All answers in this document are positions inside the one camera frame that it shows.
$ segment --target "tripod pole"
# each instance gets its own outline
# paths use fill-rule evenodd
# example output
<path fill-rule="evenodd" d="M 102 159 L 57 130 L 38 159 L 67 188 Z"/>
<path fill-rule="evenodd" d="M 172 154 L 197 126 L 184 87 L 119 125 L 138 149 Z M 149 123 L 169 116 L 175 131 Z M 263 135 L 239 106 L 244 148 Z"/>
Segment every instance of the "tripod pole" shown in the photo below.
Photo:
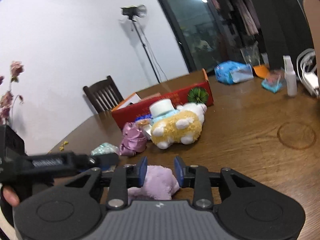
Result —
<path fill-rule="evenodd" d="M 130 20 L 132 20 L 133 26 L 134 26 L 134 28 L 136 29 L 136 32 L 137 32 L 137 34 L 138 34 L 138 36 L 139 36 L 139 39 L 140 39 L 140 41 L 141 41 L 141 43 L 142 43 L 142 46 L 143 46 L 143 48 L 144 48 L 144 51 L 145 51 L 146 54 L 147 54 L 147 57 L 148 57 L 148 60 L 149 60 L 149 62 L 150 62 L 150 65 L 151 65 L 151 67 L 152 67 L 152 69 L 153 69 L 153 72 L 154 72 L 155 75 L 156 75 L 157 81 L 158 81 L 158 83 L 160 83 L 160 80 L 159 80 L 158 75 L 157 75 L 157 73 L 156 73 L 155 67 L 153 66 L 153 63 L 152 63 L 152 61 L 151 61 L 151 58 L 149 57 L 148 51 L 147 51 L 147 49 L 146 49 L 146 45 L 144 44 L 143 40 L 141 39 L 140 33 L 138 32 L 138 29 L 137 29 L 137 27 L 136 27 L 136 25 L 135 25 L 135 20 L 133 20 L 133 19 L 130 19 Z"/>

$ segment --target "light stand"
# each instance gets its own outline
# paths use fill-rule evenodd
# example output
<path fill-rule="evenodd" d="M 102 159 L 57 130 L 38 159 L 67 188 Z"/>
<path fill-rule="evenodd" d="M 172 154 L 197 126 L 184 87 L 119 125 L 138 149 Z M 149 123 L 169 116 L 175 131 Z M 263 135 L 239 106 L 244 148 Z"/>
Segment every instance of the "light stand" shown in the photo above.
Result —
<path fill-rule="evenodd" d="M 143 49 L 144 49 L 144 51 L 145 51 L 146 54 L 147 54 L 147 57 L 148 57 L 148 60 L 149 60 L 149 62 L 150 62 L 150 65 L 151 65 L 151 67 L 152 67 L 152 69 L 153 69 L 153 72 L 155 73 L 155 76 L 156 76 L 156 78 L 157 78 L 157 81 L 158 81 L 158 83 L 160 83 L 160 80 L 159 80 L 158 75 L 157 75 L 157 73 L 156 73 L 155 67 L 154 67 L 154 65 L 153 65 L 153 63 L 152 63 L 152 60 L 151 60 L 151 58 L 150 58 L 150 56 L 149 56 L 149 53 L 148 53 L 148 51 L 147 51 L 146 45 L 145 45 L 145 43 L 143 42 L 143 40 L 142 40 L 142 38 L 141 38 L 141 35 L 140 35 L 140 33 L 139 33 L 138 29 L 137 29 L 137 26 L 136 26 L 136 22 L 137 22 L 137 21 L 133 19 L 133 16 L 138 16 L 138 17 L 140 17 L 140 18 L 143 18 L 143 17 L 147 14 L 147 9 L 146 9 L 146 7 L 145 7 L 144 5 L 140 5 L 140 6 L 138 6 L 138 7 L 122 8 L 122 14 L 128 16 L 129 20 L 132 21 L 132 24 L 133 24 L 133 26 L 134 26 L 137 34 L 138 34 L 138 37 L 139 37 L 139 39 L 140 39 L 140 41 L 141 41 L 141 44 L 142 44 L 142 46 L 143 46 Z"/>

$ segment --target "spray bottle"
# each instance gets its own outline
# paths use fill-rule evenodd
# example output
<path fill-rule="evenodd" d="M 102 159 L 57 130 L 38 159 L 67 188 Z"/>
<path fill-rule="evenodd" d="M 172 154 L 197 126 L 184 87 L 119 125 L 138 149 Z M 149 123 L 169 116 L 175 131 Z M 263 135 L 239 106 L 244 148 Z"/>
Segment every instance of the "spray bottle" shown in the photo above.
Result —
<path fill-rule="evenodd" d="M 293 69 L 293 64 L 290 56 L 283 56 L 284 60 L 284 73 L 285 80 L 287 82 L 287 91 L 289 97 L 295 97 L 297 95 L 297 79 L 296 73 Z"/>

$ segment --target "chair backrest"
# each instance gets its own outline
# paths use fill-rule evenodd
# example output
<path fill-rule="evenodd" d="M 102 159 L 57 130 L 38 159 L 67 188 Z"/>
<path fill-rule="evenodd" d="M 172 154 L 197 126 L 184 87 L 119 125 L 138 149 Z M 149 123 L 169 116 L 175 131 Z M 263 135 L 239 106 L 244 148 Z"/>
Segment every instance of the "chair backrest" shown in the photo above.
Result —
<path fill-rule="evenodd" d="M 111 110 L 123 100 L 111 76 L 90 87 L 84 86 L 83 91 L 98 113 Z"/>

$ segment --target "glass door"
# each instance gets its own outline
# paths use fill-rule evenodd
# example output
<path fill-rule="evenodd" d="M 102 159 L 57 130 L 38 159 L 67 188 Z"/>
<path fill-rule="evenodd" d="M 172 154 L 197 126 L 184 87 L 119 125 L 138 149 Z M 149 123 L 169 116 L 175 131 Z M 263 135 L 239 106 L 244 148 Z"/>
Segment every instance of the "glass door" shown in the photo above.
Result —
<path fill-rule="evenodd" d="M 211 1 L 159 0 L 176 34 L 189 71 L 210 71 L 230 59 L 230 45 Z"/>

